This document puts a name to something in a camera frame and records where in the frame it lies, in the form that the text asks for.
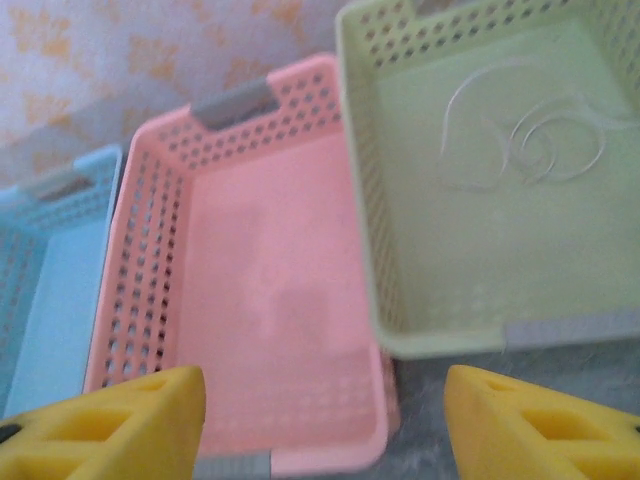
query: gray surface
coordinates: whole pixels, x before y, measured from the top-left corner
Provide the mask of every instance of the gray surface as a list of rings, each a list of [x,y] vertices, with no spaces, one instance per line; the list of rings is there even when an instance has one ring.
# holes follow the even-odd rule
[[[474,365],[640,415],[640,340],[399,362],[403,426],[371,469],[316,480],[455,480],[442,392],[447,369]]]
[[[235,455],[198,460],[193,480],[244,480],[265,478],[271,475],[271,454]]]

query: gray floor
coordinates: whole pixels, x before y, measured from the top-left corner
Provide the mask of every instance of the gray floor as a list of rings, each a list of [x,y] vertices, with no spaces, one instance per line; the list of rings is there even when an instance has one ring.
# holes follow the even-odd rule
[[[640,340],[398,362],[403,426],[371,469],[316,480],[455,480],[442,406],[447,369],[474,365],[640,415]]]

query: basket bottom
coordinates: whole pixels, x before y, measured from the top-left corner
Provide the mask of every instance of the basket bottom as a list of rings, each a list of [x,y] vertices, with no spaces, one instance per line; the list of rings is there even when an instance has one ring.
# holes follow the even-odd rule
[[[367,442],[386,411],[343,135],[194,183],[177,362],[204,371],[200,453]]]
[[[99,220],[49,239],[5,417],[82,393],[104,236]]]
[[[442,120],[456,88],[483,67],[523,56],[538,59],[547,72],[502,70],[469,87],[452,110],[450,144],[437,167]],[[502,153],[482,115],[508,124],[576,87],[614,111],[633,111],[579,19],[379,81],[377,135],[387,160],[384,180],[409,317],[405,333],[430,341],[431,353],[503,348],[508,322],[639,304],[635,129],[607,132],[600,163],[570,182],[525,185],[511,167],[488,193],[439,181],[443,170],[466,181],[495,180]],[[592,131],[563,122],[553,127],[552,134],[582,140],[560,143],[556,171],[593,158]]]

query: white string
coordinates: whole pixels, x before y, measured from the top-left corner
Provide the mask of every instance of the white string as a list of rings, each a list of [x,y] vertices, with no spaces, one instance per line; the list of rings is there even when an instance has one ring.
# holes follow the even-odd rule
[[[454,92],[453,96],[449,100],[449,103],[447,104],[447,108],[444,113],[444,119],[442,121],[442,138],[440,143],[440,156],[438,157],[438,161],[437,161],[438,169],[442,164],[442,158],[447,148],[447,141],[449,138],[449,117],[451,116],[451,110],[453,109],[453,105],[455,104],[460,94],[467,87],[469,87],[469,85],[471,85],[474,81],[476,81],[483,75],[486,75],[487,73],[493,72],[495,70],[501,70],[504,68],[513,68],[513,67],[534,67],[534,68],[542,69],[539,63],[535,62],[533,58],[531,59],[527,57],[512,58],[504,62],[489,65],[487,67],[481,68],[480,70],[477,70],[476,72],[472,73],[464,82],[462,82],[462,85],[460,85],[457,88],[457,90]],[[476,182],[470,182],[470,183],[450,182],[445,180],[443,175],[439,175],[440,182],[447,187],[459,188],[463,190],[472,190],[472,191],[478,191],[478,192],[486,192],[486,191],[494,190],[498,186],[500,182],[500,178],[502,177],[505,170],[507,169],[508,163],[509,163],[509,156],[507,155],[506,160],[503,161],[502,163],[502,167],[500,169],[498,177],[496,178],[496,181],[490,185],[483,185],[481,183],[476,183]]]
[[[474,81],[482,77],[483,75],[493,72],[495,70],[504,69],[504,68],[513,68],[513,67],[534,67],[541,70],[544,68],[537,62],[534,62],[529,58],[512,58],[506,60],[504,62],[500,62],[498,64],[490,65],[484,67],[473,74],[471,74],[454,92],[453,96],[449,100],[447,104],[447,108],[445,110],[444,119],[442,123],[442,139],[440,144],[440,155],[437,161],[438,170],[441,168],[442,160],[444,157],[444,153],[446,151],[447,142],[449,138],[449,122],[451,116],[451,110],[457,99],[460,97],[462,92],[469,87]],[[559,112],[554,112],[546,115],[541,120],[536,122],[525,134],[524,139],[520,143],[520,148],[517,151],[513,151],[513,144],[515,142],[515,137],[518,132],[522,129],[523,125],[530,120],[530,118],[536,113],[540,112],[544,108],[553,105],[554,103],[560,103],[563,101],[571,101],[577,106],[576,111],[570,110],[562,110]],[[542,180],[549,179],[554,182],[565,182],[577,178],[589,170],[591,170],[597,163],[600,161],[607,146],[607,139],[605,135],[605,130],[623,130],[628,128],[639,128],[640,120],[638,118],[630,118],[630,119],[619,119],[613,116],[604,115],[598,111],[596,111],[590,103],[595,103],[591,99],[587,98],[581,92],[569,92],[564,95],[560,95],[549,100],[545,100],[534,106],[531,110],[529,110],[525,115],[520,118],[520,120],[516,123],[515,127],[511,130],[508,139],[505,140],[505,136],[503,132],[500,131],[496,122],[482,117],[482,121],[485,125],[488,125],[490,129],[493,131],[494,136],[500,143],[502,148],[503,156],[502,156],[502,164],[500,167],[500,171],[495,181],[491,184],[482,184],[477,182],[468,182],[468,183],[456,183],[449,180],[445,180],[442,174],[438,174],[440,182],[452,188],[458,188],[463,190],[470,190],[476,192],[487,192],[497,188],[499,185],[500,179],[504,172],[507,170],[510,163],[514,163],[516,166],[520,166],[521,170],[526,171],[531,170],[537,167],[542,161],[544,161],[544,156],[533,159],[531,161],[531,157],[527,156],[526,147],[529,144],[533,135],[537,132],[538,135],[541,135],[542,138],[546,141],[548,149],[550,150],[549,163],[546,169],[542,172],[535,174],[532,177],[525,178],[525,183],[532,184],[538,183]],[[577,123],[581,123],[587,127],[591,127],[595,130],[597,141],[598,141],[598,152],[591,159],[589,163],[587,163],[583,168],[578,170],[577,172],[570,173],[555,173],[553,172],[554,168],[557,165],[558,160],[558,151],[555,142],[553,139],[546,133],[541,131],[541,128],[551,122],[561,121],[561,120],[569,120]]]
[[[573,180],[574,178],[577,178],[580,175],[584,175],[589,170],[591,170],[596,165],[596,163],[598,163],[598,161],[602,158],[602,155],[604,154],[604,151],[607,147],[607,138],[605,136],[604,129],[602,127],[598,125],[594,125],[588,119],[584,118],[582,115],[576,112],[561,111],[561,112],[554,112],[552,114],[549,114],[546,117],[542,118],[540,121],[538,121],[535,125],[533,125],[531,129],[527,132],[527,134],[524,136],[524,138],[522,139],[521,149],[524,150],[526,148],[527,143],[531,139],[531,136],[536,132],[536,130],[538,130],[540,127],[542,127],[547,123],[555,122],[559,120],[572,120],[577,123],[583,123],[588,127],[592,127],[596,131],[598,136],[598,146],[599,146],[598,153],[596,154],[595,157],[593,157],[593,159],[589,163],[587,163],[583,168],[581,168],[577,172],[555,173],[555,172],[552,172],[551,171],[552,169],[550,168],[547,170],[547,172],[545,172],[540,177],[539,180],[542,180],[542,178],[548,177],[550,180],[553,180],[555,182],[566,182],[569,180]]]

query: green plastic basket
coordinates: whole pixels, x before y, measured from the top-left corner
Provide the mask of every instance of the green plastic basket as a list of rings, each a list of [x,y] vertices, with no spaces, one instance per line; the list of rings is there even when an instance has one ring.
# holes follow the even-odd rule
[[[544,68],[494,72],[469,87],[452,114],[446,165],[492,171],[480,167],[493,165],[500,145],[478,126],[481,112],[508,121],[567,85],[632,115],[640,1],[493,0],[434,16],[418,3],[357,3],[337,19],[381,344],[427,357],[640,334],[638,129],[607,132],[602,160],[566,183],[526,185],[507,168],[491,192],[460,191],[438,181],[437,167],[454,92],[506,59]],[[560,123],[556,133],[584,137],[562,145],[562,158],[593,154],[588,132]]]

